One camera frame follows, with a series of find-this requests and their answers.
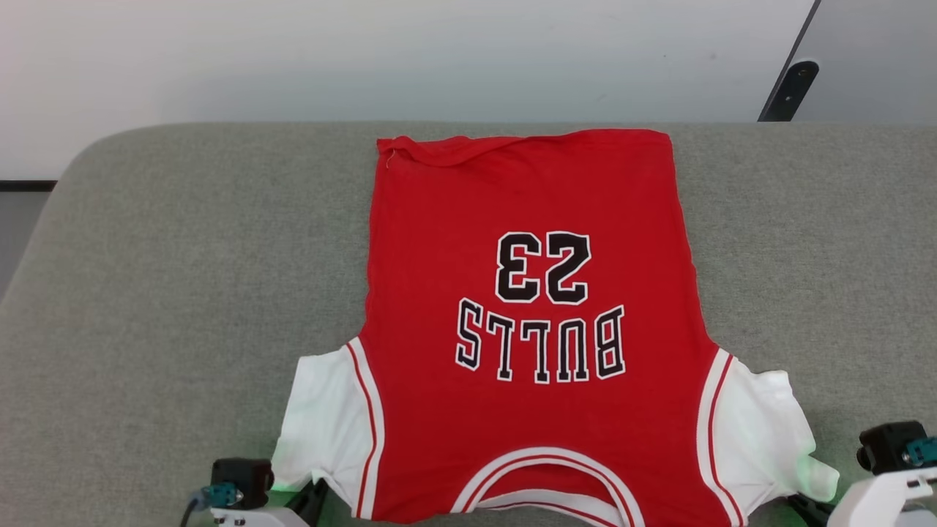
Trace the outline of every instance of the red jersey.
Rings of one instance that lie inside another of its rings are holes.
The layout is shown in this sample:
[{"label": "red jersey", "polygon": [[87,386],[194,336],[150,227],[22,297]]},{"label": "red jersey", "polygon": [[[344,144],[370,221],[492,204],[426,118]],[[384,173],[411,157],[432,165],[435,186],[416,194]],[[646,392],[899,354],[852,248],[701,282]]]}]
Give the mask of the red jersey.
[{"label": "red jersey", "polygon": [[[366,323],[302,359],[320,362],[297,369],[277,480],[311,467],[354,516],[396,522],[537,505],[602,526],[744,524],[712,448],[734,358],[704,328],[669,138],[378,148]],[[359,431],[309,439],[334,407]]]}]

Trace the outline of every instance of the printed number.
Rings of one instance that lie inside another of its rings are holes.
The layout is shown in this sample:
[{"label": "printed number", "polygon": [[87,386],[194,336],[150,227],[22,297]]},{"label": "printed number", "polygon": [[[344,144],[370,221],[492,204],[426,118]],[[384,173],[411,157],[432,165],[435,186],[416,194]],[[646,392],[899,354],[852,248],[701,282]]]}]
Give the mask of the printed number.
[{"label": "printed number", "polygon": [[527,279],[512,285],[515,275],[527,272],[527,258],[514,258],[514,248],[522,248],[526,256],[540,256],[540,240],[531,233],[507,233],[498,240],[498,298],[505,302],[529,304],[540,296],[540,279]]},{"label": "printed number", "polygon": [[592,258],[588,236],[563,232],[547,233],[546,255],[558,258],[564,253],[566,258],[546,272],[546,293],[554,304],[578,306],[588,298],[588,284],[573,282],[572,287],[563,287],[563,282]]},{"label": "printed number", "polygon": [[[514,248],[521,248],[523,257],[514,256]],[[498,275],[495,292],[505,302],[529,304],[540,296],[540,279],[524,277],[514,285],[516,276],[527,273],[527,256],[541,256],[541,241],[532,233],[507,233],[498,240]],[[588,284],[563,282],[582,268],[591,258],[588,236],[556,231],[546,235],[546,254],[563,260],[546,272],[546,294],[554,304],[578,306],[588,298]]]}]

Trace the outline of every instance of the white armhole trim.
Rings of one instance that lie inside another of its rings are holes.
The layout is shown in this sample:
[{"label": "white armhole trim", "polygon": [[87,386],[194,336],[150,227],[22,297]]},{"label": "white armhole trim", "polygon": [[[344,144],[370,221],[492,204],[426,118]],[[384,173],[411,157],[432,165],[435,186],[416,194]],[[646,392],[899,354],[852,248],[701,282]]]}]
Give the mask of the white armhole trim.
[{"label": "white armhole trim", "polygon": [[699,462],[700,475],[703,482],[719,499],[725,515],[732,527],[745,525],[747,519],[743,518],[735,498],[721,482],[723,476],[718,461],[713,457],[713,413],[717,400],[721,397],[722,384],[731,363],[734,362],[728,352],[719,349],[709,367],[706,384],[703,386],[703,396],[700,398],[699,413],[696,418],[696,459]]},{"label": "white armhole trim", "polygon": [[325,479],[354,516],[369,519],[383,439],[383,411],[358,339],[302,357],[271,459],[273,490]]},{"label": "white armhole trim", "polygon": [[746,519],[781,496],[803,492],[829,501],[836,494],[840,473],[810,457],[816,442],[786,371],[755,374],[731,360],[715,404],[712,439],[719,481]]}]

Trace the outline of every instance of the gray fabric surface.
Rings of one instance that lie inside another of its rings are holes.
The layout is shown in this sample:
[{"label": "gray fabric surface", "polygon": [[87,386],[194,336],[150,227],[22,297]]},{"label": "gray fabric surface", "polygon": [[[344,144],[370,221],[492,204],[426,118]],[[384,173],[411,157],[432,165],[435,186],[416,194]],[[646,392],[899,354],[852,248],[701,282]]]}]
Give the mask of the gray fabric surface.
[{"label": "gray fabric surface", "polygon": [[[212,460],[272,454],[297,357],[360,328],[377,137],[575,128],[188,125],[91,146],[0,304],[0,518],[177,524]],[[862,429],[937,432],[937,129],[654,128],[675,144],[709,333],[790,372],[818,457],[848,483]],[[354,523],[335,501],[325,517]],[[752,525],[797,520],[773,505]]]}]

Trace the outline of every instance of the white jersey trim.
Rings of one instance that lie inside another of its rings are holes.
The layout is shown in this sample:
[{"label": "white jersey trim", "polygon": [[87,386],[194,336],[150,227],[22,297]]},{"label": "white jersey trim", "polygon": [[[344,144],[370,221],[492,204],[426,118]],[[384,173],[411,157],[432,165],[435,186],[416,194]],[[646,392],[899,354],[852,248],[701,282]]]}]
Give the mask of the white jersey trim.
[{"label": "white jersey trim", "polygon": [[739,511],[732,494],[719,481],[712,441],[713,412],[722,382],[732,360],[733,357],[720,348],[706,376],[706,384],[703,386],[703,396],[700,398],[700,408],[696,418],[696,458],[699,461],[700,475],[706,486],[719,498],[732,527],[739,527],[747,524],[748,519]]},{"label": "white jersey trim", "polygon": [[[348,346],[299,359],[271,457],[273,490],[295,492],[324,479],[357,509],[362,467],[374,450],[367,397],[357,379]],[[331,426],[338,422],[340,428]]]},{"label": "white jersey trim", "polygon": [[548,489],[518,490],[482,500],[478,506],[494,510],[534,506],[572,516],[597,527],[624,527],[621,515],[613,505],[585,494]]},{"label": "white jersey trim", "polygon": [[[546,446],[515,450],[485,465],[468,481],[467,485],[462,489],[462,492],[459,493],[458,498],[453,504],[452,512],[471,512],[475,509],[476,506],[479,506],[479,502],[482,500],[485,493],[491,489],[492,485],[494,485],[505,474],[515,469],[541,464],[553,464],[570,467],[595,477],[604,483],[605,488],[608,490],[609,496],[615,502],[618,516],[618,521],[615,523],[615,525],[620,527],[644,526],[645,523],[644,517],[641,515],[641,508],[638,506],[638,503],[634,499],[631,491],[628,489],[628,486],[626,486],[625,483],[621,481],[621,478],[619,478],[614,472],[609,470],[608,467],[605,467],[595,459],[584,456],[578,452],[573,452],[572,450],[567,450],[565,448],[554,448]],[[552,502],[546,501],[543,503],[552,505],[554,508],[568,506],[568,504],[561,503],[557,500]],[[589,513],[589,515],[592,516],[599,516],[607,511],[607,509],[603,507],[590,506],[589,504],[583,504],[582,502],[579,502],[578,506],[585,507],[585,509],[582,509],[578,512]],[[577,511],[574,510],[561,512],[569,513]]]},{"label": "white jersey trim", "polygon": [[371,374],[371,368],[367,363],[367,356],[364,354],[361,341],[355,337],[349,342],[349,347],[351,356],[354,358],[358,381],[364,390],[364,396],[367,398],[374,441],[371,453],[364,462],[361,492],[357,500],[357,507],[352,507],[352,514],[357,518],[371,519],[374,514],[374,500],[378,488],[380,457],[384,452],[384,408],[380,404],[378,387],[374,383],[374,375]]},{"label": "white jersey trim", "polygon": [[759,505],[802,493],[828,502],[840,474],[811,457],[810,424],[787,372],[752,373],[733,360],[713,410],[712,452],[718,481],[743,519]]}]

